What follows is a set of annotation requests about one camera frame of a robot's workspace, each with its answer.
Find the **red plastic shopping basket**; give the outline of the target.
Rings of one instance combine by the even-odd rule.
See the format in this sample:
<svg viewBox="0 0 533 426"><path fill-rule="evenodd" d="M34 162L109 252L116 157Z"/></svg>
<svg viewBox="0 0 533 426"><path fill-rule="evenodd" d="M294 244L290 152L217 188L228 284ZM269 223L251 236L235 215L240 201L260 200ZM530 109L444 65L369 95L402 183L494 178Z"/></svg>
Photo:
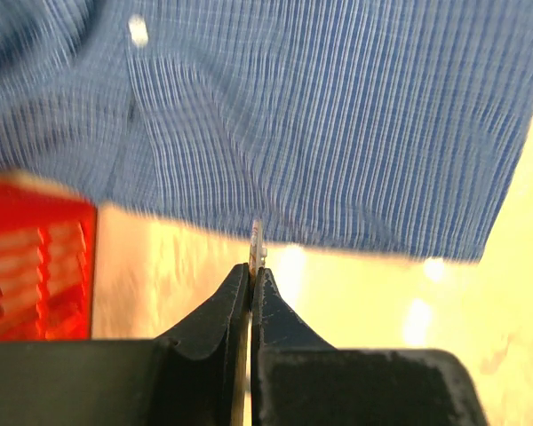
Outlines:
<svg viewBox="0 0 533 426"><path fill-rule="evenodd" d="M0 182L0 342L87 340L97 210Z"/></svg>

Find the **round silver brooch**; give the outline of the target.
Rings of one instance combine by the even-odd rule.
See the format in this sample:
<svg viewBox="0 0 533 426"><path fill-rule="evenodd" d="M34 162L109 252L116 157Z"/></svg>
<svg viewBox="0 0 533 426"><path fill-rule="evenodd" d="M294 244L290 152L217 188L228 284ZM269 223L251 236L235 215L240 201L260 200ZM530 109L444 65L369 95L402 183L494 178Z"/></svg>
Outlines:
<svg viewBox="0 0 533 426"><path fill-rule="evenodd" d="M256 276L258 270L265 265L267 249L264 246L262 222L255 219L251 229L251 245L249 257L249 271Z"/></svg>

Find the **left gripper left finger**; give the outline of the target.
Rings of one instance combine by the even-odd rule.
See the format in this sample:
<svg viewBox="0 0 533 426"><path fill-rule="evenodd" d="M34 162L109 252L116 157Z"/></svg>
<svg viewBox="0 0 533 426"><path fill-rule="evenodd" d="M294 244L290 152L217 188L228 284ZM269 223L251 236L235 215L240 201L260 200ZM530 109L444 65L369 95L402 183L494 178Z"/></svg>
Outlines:
<svg viewBox="0 0 533 426"><path fill-rule="evenodd" d="M240 425L250 284L147 340L0 343L0 425Z"/></svg>

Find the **blue checkered shirt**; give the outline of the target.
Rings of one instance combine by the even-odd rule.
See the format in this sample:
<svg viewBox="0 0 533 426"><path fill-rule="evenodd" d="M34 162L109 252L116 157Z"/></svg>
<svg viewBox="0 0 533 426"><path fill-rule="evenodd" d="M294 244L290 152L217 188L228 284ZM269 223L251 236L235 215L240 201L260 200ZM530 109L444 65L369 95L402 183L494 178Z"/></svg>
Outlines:
<svg viewBox="0 0 533 426"><path fill-rule="evenodd" d="M0 1L0 170L268 240L478 260L533 1Z"/></svg>

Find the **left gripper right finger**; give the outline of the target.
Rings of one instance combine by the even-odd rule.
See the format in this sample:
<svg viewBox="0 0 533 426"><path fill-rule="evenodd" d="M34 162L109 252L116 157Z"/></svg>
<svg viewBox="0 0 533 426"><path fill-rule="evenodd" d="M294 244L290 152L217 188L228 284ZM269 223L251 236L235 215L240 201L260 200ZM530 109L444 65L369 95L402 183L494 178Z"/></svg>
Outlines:
<svg viewBox="0 0 533 426"><path fill-rule="evenodd" d="M252 298L255 425L485 425L471 376L436 349L340 350L283 300L267 268Z"/></svg>

